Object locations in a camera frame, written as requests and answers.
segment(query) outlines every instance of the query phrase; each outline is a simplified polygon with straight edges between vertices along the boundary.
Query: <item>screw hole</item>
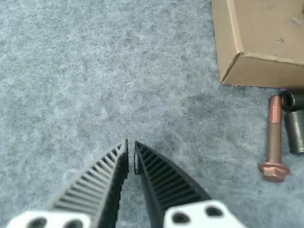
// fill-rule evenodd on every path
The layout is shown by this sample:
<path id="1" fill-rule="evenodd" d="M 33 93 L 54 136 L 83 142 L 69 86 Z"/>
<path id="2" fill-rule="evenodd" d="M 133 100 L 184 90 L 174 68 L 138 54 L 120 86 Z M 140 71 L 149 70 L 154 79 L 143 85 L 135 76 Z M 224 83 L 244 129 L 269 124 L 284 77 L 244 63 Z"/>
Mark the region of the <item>screw hole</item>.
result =
<path id="1" fill-rule="evenodd" d="M 174 223 L 187 223 L 189 221 L 190 221 L 189 217 L 183 213 L 178 212 L 173 215 Z"/>
<path id="2" fill-rule="evenodd" d="M 214 207 L 207 208 L 206 213 L 209 216 L 222 216 L 223 215 L 221 210 L 214 208 Z"/>
<path id="3" fill-rule="evenodd" d="M 43 228 L 47 223 L 45 218 L 37 218 L 28 225 L 28 228 Z"/>
<path id="4" fill-rule="evenodd" d="M 283 105 L 286 108 L 290 108 L 293 105 L 293 99 L 289 94 L 285 94 L 285 96 L 283 96 Z"/>
<path id="5" fill-rule="evenodd" d="M 65 225 L 65 228 L 82 228 L 82 222 L 80 220 L 72 220 Z"/>

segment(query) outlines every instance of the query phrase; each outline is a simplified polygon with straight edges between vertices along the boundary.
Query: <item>brown cardboard box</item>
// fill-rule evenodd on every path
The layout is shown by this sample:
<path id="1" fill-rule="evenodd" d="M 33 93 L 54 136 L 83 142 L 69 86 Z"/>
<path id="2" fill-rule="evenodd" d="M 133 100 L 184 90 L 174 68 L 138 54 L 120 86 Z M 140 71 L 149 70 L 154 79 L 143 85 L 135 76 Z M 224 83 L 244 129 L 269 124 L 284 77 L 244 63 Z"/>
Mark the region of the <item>brown cardboard box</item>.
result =
<path id="1" fill-rule="evenodd" d="M 212 0 L 220 80 L 304 87 L 304 0 Z"/>

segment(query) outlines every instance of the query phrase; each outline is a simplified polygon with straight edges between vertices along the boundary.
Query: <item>bolt head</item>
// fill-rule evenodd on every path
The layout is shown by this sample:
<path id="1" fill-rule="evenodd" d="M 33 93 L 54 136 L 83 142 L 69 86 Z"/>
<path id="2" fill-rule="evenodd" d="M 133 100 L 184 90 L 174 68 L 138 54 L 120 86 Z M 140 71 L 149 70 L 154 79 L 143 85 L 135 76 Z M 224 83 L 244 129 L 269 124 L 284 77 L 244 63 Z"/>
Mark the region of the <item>bolt head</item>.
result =
<path id="1" fill-rule="evenodd" d="M 289 174 L 289 168 L 283 164 L 264 162 L 259 165 L 263 179 L 269 182 L 283 182 Z"/>

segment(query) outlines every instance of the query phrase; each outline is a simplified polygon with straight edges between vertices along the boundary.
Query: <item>gripper jaw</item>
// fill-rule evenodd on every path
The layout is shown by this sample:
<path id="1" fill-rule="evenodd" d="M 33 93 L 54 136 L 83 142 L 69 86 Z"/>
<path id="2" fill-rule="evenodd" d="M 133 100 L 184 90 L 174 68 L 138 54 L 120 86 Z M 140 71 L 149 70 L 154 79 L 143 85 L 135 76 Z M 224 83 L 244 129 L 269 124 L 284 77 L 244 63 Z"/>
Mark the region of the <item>gripper jaw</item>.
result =
<path id="1" fill-rule="evenodd" d="M 42 210 L 24 212 L 7 228 L 114 228 L 128 163 L 123 140 L 78 171 Z"/>
<path id="2" fill-rule="evenodd" d="M 140 142 L 135 142 L 134 172 L 141 177 L 152 228 L 163 226 L 170 207 L 211 199 L 181 168 Z"/>

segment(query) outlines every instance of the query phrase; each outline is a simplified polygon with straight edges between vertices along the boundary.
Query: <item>mounting hole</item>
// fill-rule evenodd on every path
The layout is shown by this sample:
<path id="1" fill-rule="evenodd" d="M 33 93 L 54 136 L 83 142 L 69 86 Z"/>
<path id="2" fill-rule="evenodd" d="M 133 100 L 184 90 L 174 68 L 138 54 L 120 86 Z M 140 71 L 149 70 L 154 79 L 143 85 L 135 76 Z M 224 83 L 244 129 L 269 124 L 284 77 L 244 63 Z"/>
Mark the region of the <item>mounting hole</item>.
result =
<path id="1" fill-rule="evenodd" d="M 222 216 L 223 213 L 221 210 L 215 208 L 215 207 L 209 207 L 206 209 L 206 213 L 209 216 Z"/>
<path id="2" fill-rule="evenodd" d="M 37 218 L 30 222 L 27 228 L 43 228 L 47 223 L 47 220 L 43 217 Z"/>
<path id="3" fill-rule="evenodd" d="M 289 110 L 291 108 L 293 108 L 295 104 L 295 101 L 294 101 L 294 97 L 293 95 L 288 92 L 288 91 L 284 91 L 282 93 L 282 105 L 283 105 L 283 108 L 285 110 Z"/>
<path id="4" fill-rule="evenodd" d="M 80 220 L 72 220 L 65 225 L 65 228 L 82 228 L 82 222 Z"/>
<path id="5" fill-rule="evenodd" d="M 174 223 L 187 223 L 190 221 L 190 218 L 187 215 L 180 212 L 175 213 L 172 219 Z"/>

